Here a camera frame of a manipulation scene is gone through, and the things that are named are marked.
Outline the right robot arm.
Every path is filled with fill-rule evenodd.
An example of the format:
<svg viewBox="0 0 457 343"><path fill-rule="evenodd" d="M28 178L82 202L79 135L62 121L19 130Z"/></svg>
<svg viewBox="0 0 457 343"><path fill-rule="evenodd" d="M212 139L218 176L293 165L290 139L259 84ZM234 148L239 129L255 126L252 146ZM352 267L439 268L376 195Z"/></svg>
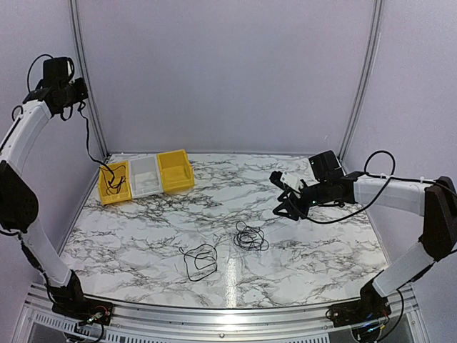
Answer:
<svg viewBox="0 0 457 343"><path fill-rule="evenodd" d="M355 171L308 185L291 173L273 171L269 179L282 191L273 211L278 216L310 219L312 208L337 202L359 205L363 212L374 207L404 214L419 225L411 247L361 289L361 299L353 306L361 320L378 312L388 295L456 253L456 192L449 178L404 179Z"/></svg>

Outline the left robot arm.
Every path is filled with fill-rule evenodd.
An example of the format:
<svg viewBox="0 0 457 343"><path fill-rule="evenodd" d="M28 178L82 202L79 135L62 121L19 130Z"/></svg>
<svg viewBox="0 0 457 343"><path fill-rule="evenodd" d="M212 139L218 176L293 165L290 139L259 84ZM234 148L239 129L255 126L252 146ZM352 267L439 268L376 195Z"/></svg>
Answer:
<svg viewBox="0 0 457 343"><path fill-rule="evenodd" d="M52 302L73 317L90 312L76 273L61 260L42 228L39 200L23 178L24 165L43 128L87 98L70 57L43 55L42 78L12 111L13 124L1 141L1 233L16 237L30 265L44 278Z"/></svg>

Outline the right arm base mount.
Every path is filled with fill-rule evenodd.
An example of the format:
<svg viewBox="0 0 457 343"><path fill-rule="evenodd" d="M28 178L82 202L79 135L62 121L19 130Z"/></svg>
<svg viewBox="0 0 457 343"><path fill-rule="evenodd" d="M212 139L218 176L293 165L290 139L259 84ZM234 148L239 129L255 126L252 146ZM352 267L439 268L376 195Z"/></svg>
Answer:
<svg viewBox="0 0 457 343"><path fill-rule="evenodd" d="M325 316L334 327L361 324L391 315L387 298L359 299L331 305Z"/></svg>

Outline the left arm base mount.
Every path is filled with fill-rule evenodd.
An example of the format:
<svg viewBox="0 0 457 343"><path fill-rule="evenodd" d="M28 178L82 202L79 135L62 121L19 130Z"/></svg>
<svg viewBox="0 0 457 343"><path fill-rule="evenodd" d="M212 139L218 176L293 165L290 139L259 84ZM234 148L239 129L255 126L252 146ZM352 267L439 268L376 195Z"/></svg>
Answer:
<svg viewBox="0 0 457 343"><path fill-rule="evenodd" d="M62 297L54 297L50 292L48 298L57 314L79 320L80 325L102 324L109 325L114 310L114 304L97 299L85 298L82 302Z"/></svg>

